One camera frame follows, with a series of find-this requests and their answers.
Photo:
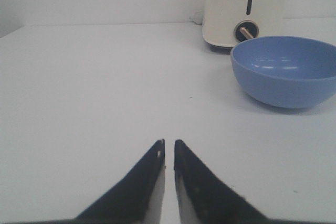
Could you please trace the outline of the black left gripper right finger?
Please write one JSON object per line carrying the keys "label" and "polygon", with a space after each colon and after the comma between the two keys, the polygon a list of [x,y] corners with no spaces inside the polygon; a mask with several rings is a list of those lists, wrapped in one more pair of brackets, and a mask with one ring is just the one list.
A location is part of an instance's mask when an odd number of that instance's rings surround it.
{"label": "black left gripper right finger", "polygon": [[181,220],[267,220],[217,178],[182,140],[174,144],[174,173]]}

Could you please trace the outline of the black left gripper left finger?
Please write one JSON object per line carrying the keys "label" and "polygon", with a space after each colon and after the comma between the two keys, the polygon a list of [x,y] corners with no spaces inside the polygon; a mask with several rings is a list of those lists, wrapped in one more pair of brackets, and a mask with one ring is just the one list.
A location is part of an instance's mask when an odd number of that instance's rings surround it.
{"label": "black left gripper left finger", "polygon": [[156,141],[111,189],[76,221],[160,221],[165,187],[165,143]]}

